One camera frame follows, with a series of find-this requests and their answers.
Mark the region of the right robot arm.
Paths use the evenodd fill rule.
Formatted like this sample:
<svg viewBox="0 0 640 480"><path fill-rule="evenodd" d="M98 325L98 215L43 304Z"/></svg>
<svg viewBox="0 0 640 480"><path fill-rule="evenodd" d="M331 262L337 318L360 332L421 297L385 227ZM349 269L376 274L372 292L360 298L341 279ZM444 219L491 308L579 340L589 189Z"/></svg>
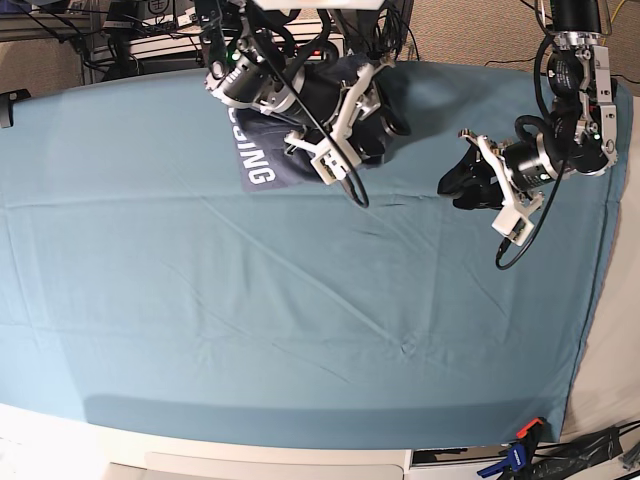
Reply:
<svg viewBox="0 0 640 480"><path fill-rule="evenodd" d="M258 1L197 1L207 50L207 90L246 110L251 124L275 123L287 157L322 167L381 161L388 142L411 130L381 83L408 28L394 1L372 10L319 9L320 30L298 40L299 12Z"/></svg>

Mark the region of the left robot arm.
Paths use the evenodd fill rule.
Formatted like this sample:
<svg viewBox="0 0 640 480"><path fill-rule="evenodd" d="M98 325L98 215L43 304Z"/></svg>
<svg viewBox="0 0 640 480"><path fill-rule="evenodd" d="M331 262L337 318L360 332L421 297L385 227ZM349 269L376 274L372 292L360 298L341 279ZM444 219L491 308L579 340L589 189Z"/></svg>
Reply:
<svg viewBox="0 0 640 480"><path fill-rule="evenodd" d="M611 32L609 17L597 1L552 1L549 8L534 59L540 113L515 120L516 142L490 142L498 171L472 132L461 132L470 147L437 187L459 209L498 210L509 193L531 201L561 174L599 175L617 161L616 83L600 43Z"/></svg>

